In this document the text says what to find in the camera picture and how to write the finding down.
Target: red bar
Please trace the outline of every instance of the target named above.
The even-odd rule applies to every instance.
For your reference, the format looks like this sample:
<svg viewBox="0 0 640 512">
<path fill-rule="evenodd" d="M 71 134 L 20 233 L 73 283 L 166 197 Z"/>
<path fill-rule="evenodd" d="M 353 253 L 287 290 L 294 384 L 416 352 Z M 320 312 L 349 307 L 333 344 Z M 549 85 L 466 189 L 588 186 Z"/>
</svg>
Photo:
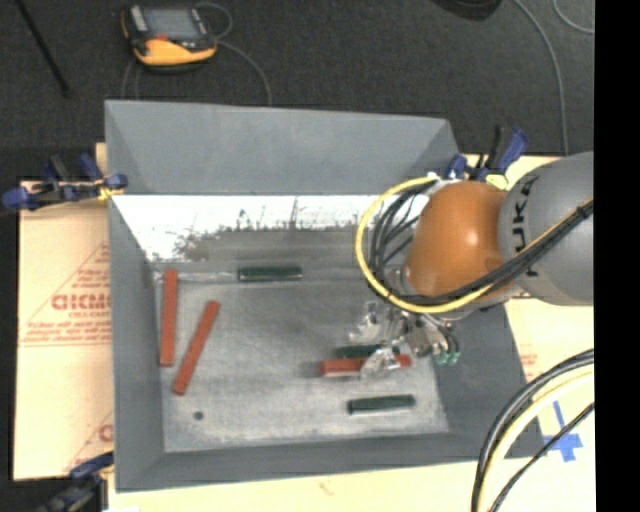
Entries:
<svg viewBox="0 0 640 512">
<path fill-rule="evenodd" d="M 173 381 L 173 392 L 176 395 L 184 395 L 191 381 L 191 376 L 196 369 L 196 364 L 204 348 L 204 344 L 207 341 L 209 332 L 213 327 L 213 322 L 216 319 L 218 310 L 220 309 L 220 303 L 211 301 L 207 302 L 204 308 L 202 317 L 200 317 L 200 323 L 196 329 L 193 338 L 191 338 L 191 344 L 187 349 L 187 353 L 184 355 L 178 375 Z"/>
<path fill-rule="evenodd" d="M 411 366 L 411 358 L 407 354 L 398 354 L 396 359 L 402 368 Z M 330 359 L 320 363 L 320 375 L 323 377 L 357 377 L 360 368 L 367 361 L 364 357 L 354 359 Z"/>
<path fill-rule="evenodd" d="M 167 269 L 164 273 L 164 299 L 160 333 L 160 366 L 173 366 L 176 349 L 176 317 L 178 312 L 178 272 Z"/>
</svg>

